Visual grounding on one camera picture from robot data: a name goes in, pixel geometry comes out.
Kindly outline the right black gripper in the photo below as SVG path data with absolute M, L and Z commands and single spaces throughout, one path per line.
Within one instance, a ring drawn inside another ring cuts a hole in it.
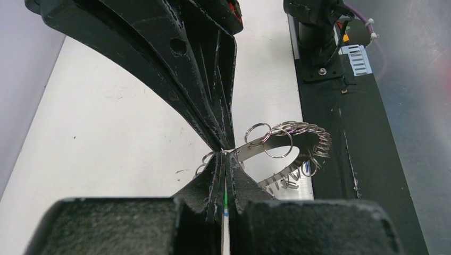
M 231 89 L 238 1 L 25 1 L 50 28 L 99 52 L 177 111 L 213 150 L 235 146 Z

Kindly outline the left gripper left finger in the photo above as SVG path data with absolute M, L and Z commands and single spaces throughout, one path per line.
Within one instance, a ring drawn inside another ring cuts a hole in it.
M 168 198 L 66 198 L 26 254 L 221 254 L 225 155 Z

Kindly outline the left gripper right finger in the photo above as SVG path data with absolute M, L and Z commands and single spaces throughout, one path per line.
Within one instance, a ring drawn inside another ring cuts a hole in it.
M 232 254 L 401 254 L 389 216 L 359 200 L 277 200 L 226 156 Z

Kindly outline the metal disc keyring holder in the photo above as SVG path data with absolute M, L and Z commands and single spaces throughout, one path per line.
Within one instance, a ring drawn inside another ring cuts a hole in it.
M 243 167 L 244 162 L 263 154 L 272 159 L 292 158 L 281 170 L 257 181 L 264 191 L 276 195 L 279 190 L 295 190 L 302 178 L 313 177 L 321 168 L 321 159 L 329 158 L 332 137 L 316 124 L 285 121 L 271 126 L 260 122 L 244 135 L 244 144 L 229 150 Z

